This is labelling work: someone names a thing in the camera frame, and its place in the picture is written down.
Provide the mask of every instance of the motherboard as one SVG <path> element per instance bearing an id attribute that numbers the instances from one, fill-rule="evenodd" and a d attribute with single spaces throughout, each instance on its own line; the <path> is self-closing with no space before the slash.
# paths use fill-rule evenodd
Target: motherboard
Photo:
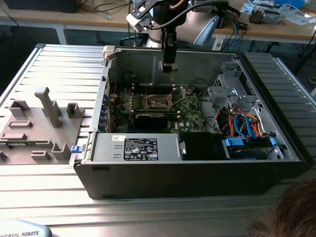
<path id="1" fill-rule="evenodd" d="M 117 91 L 111 94 L 113 132 L 178 133 L 205 129 L 194 87 L 132 84 L 117 87 Z"/>

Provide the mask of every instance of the black cable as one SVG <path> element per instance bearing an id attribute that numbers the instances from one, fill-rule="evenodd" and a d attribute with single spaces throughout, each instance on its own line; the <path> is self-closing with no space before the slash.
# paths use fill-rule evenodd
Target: black cable
<path id="1" fill-rule="evenodd" d="M 305 50 L 303 51 L 303 54 L 306 52 L 306 50 L 308 49 L 308 47 L 311 45 L 311 43 L 312 43 L 312 41 L 313 41 L 315 35 L 316 35 L 316 30 L 315 30 L 315 32 L 314 32 L 314 34 L 313 34 L 313 36 L 312 36 L 310 42 L 308 43 L 307 47 L 305 47 Z"/>
<path id="2" fill-rule="evenodd" d="M 90 10 L 88 10 L 88 9 L 85 9 L 85 8 L 82 7 L 82 6 L 81 6 L 81 8 L 82 8 L 83 10 L 85 10 L 85 11 L 88 11 L 88 12 L 105 12 L 105 11 L 114 10 L 114 9 L 116 9 L 116 8 L 119 8 L 119 7 L 122 7 L 122 6 L 127 6 L 127 5 L 128 5 L 128 3 L 127 3 L 127 4 L 122 4 L 122 5 L 119 5 L 119 6 L 116 6 L 116 7 L 112 7 L 112 8 L 110 8 L 110 9 L 102 10 L 102 11 L 90 11 Z"/>
<path id="3" fill-rule="evenodd" d="M 301 70 L 301 68 L 307 61 L 307 59 L 314 53 L 315 50 L 316 50 L 316 43 L 311 48 L 310 52 L 306 56 L 304 56 L 302 60 L 296 65 L 296 68 L 294 70 L 294 75 L 296 75 Z"/>
<path id="4" fill-rule="evenodd" d="M 294 44 L 294 43 L 292 43 L 292 45 L 293 45 L 298 51 L 300 51 L 300 52 L 302 53 L 302 49 L 301 49 L 299 46 L 297 46 L 297 45 Z"/>
<path id="5" fill-rule="evenodd" d="M 235 18 L 235 17 L 234 17 L 234 23 L 235 23 L 236 26 L 238 25 L 238 20 L 237 20 L 237 18 Z M 223 51 L 225 47 L 226 47 L 226 50 L 228 50 L 228 47 L 233 45 L 234 42 L 232 42 L 231 44 L 229 44 L 229 41 L 231 40 L 231 38 L 233 37 L 234 34 L 235 34 L 235 29 L 233 28 L 233 32 L 232 32 L 231 36 L 229 37 L 228 41 L 227 41 L 226 43 L 224 43 L 224 46 L 220 49 L 220 51 Z"/>
<path id="6" fill-rule="evenodd" d="M 307 52 L 309 46 L 311 45 L 311 43 L 312 43 L 312 41 L 313 41 L 315 35 L 316 35 L 316 30 L 315 30 L 315 32 L 314 32 L 314 34 L 313 34 L 313 36 L 312 36 L 310 42 L 308 43 L 307 47 L 305 47 L 305 50 L 303 51 L 302 56 L 301 56 L 301 57 L 299 58 L 299 60 L 297 61 L 296 67 L 295 67 L 294 72 L 293 72 L 294 75 L 296 75 L 296 74 L 301 70 L 302 66 L 303 66 L 304 63 L 307 61 L 307 58 L 308 58 L 308 57 L 312 54 L 312 52 L 315 50 L 315 47 L 313 47 L 312 50 L 310 51 L 310 53 L 308 53 L 307 56 L 304 56 L 304 54 Z"/>
<path id="7" fill-rule="evenodd" d="M 103 3 L 103 4 L 99 4 L 99 5 L 94 5 L 93 4 L 93 7 L 94 7 L 94 10 L 97 10 L 99 7 L 101 7 L 101 6 L 105 6 L 105 5 L 111 5 L 111 4 L 113 4 L 113 3 L 115 3 L 117 0 L 114 0 L 113 2 L 110 2 L 110 3 Z"/>
<path id="8" fill-rule="evenodd" d="M 213 3 L 213 2 L 204 2 L 204 3 L 199 3 L 199 4 L 196 4 L 196 5 L 193 5 L 187 9 L 185 9 L 184 11 L 182 11 L 180 14 L 178 14 L 176 17 L 174 17 L 172 20 L 168 21 L 167 23 L 165 24 L 162 24 L 160 26 L 152 26 L 152 25 L 148 25 L 148 29 L 150 30 L 160 30 L 160 29 L 163 29 L 165 27 L 167 27 L 168 25 L 172 24 L 173 22 L 175 22 L 176 20 L 178 20 L 178 18 L 180 18 L 182 15 L 188 13 L 189 11 L 197 8 L 197 7 L 200 7 L 200 6 L 218 6 L 218 4 L 216 3 Z"/>
<path id="9" fill-rule="evenodd" d="M 128 14 L 130 13 L 130 6 L 132 4 L 132 1 L 130 0 L 128 2 Z M 129 22 L 127 22 L 127 29 L 128 29 L 128 42 L 129 42 L 129 46 L 131 47 L 131 43 L 130 43 L 130 25 L 129 25 Z"/>
<path id="10" fill-rule="evenodd" d="M 202 96 L 202 99 L 201 99 L 201 101 L 200 101 L 199 104 L 198 104 L 198 110 L 199 110 L 199 111 L 201 111 L 201 109 L 202 109 L 202 103 L 203 103 L 203 99 L 204 99 L 206 93 L 207 93 L 207 90 L 204 92 L 204 94 L 203 94 L 203 96 Z"/>
<path id="11" fill-rule="evenodd" d="M 238 52 L 240 51 L 240 47 L 241 47 L 242 42 L 243 42 L 243 36 L 245 35 L 245 32 L 243 30 L 241 30 L 241 32 L 242 32 L 242 36 L 241 36 L 241 42 L 240 42 L 239 47 L 238 47 Z"/>

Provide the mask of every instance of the desk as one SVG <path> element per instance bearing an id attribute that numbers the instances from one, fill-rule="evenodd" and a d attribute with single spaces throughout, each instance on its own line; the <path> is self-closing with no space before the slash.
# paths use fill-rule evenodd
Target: desk
<path id="1" fill-rule="evenodd" d="M 95 0 L 95 5 L 108 1 L 109 0 Z M 244 2 L 246 2 L 246 0 L 234 0 L 231 1 L 231 6 L 241 9 Z M 111 19 L 109 19 L 83 9 L 80 9 L 77 13 L 11 10 L 7 8 L 3 0 L 1 0 L 1 3 L 5 11 L 20 26 L 54 28 L 61 44 L 67 44 L 64 34 L 65 29 L 127 32 L 127 22 L 125 19 L 128 11 L 127 6 L 111 10 Z M 117 1 L 116 3 L 100 7 L 100 10 L 112 8 L 123 3 L 125 2 Z M 85 4 L 85 7 L 87 9 L 93 9 L 89 1 Z M 302 11 L 316 11 L 316 6 L 305 5 Z M 245 40 L 308 43 L 314 33 L 313 25 L 299 26 L 285 19 L 282 19 L 278 25 L 255 25 L 249 23 L 248 15 L 242 14 L 240 21 L 248 24 L 248 30 L 244 36 Z M 0 24 L 15 25 L 2 9 L 0 9 Z M 213 37 L 216 38 L 213 49 L 218 50 L 221 47 L 222 41 L 229 38 L 232 32 L 233 30 L 229 26 L 229 23 L 222 29 L 216 29 L 213 35 Z"/>

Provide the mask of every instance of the robot end effector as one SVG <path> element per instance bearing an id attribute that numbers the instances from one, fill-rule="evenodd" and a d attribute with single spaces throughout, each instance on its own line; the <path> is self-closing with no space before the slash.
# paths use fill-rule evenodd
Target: robot end effector
<path id="1" fill-rule="evenodd" d="M 228 6 L 228 3 L 225 1 L 206 0 L 196 3 L 192 2 L 190 3 L 191 6 L 188 7 L 188 0 L 143 0 L 126 17 L 128 23 L 138 33 L 144 30 L 161 30 L 163 54 L 159 67 L 164 73 L 170 73 L 177 69 L 175 65 L 177 50 L 176 27 L 186 22 L 186 16 L 189 11 L 203 6 L 215 6 L 218 12 L 231 14 L 228 12 L 231 11 L 235 15 L 240 16 L 240 12 Z M 216 25 L 212 25 L 211 34 L 213 34 Z"/>

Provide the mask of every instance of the blue plastic clip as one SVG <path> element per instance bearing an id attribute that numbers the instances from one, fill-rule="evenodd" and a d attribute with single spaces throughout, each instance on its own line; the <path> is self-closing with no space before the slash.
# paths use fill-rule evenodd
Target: blue plastic clip
<path id="1" fill-rule="evenodd" d="M 240 137 L 228 137 L 225 139 L 227 147 L 244 146 L 243 140 Z"/>
<path id="2" fill-rule="evenodd" d="M 276 146 L 277 145 L 277 141 L 274 137 L 270 138 L 270 142 L 272 144 L 272 146 Z"/>
<path id="3" fill-rule="evenodd" d="M 71 146 L 70 152 L 73 153 L 82 153 L 82 146 Z"/>

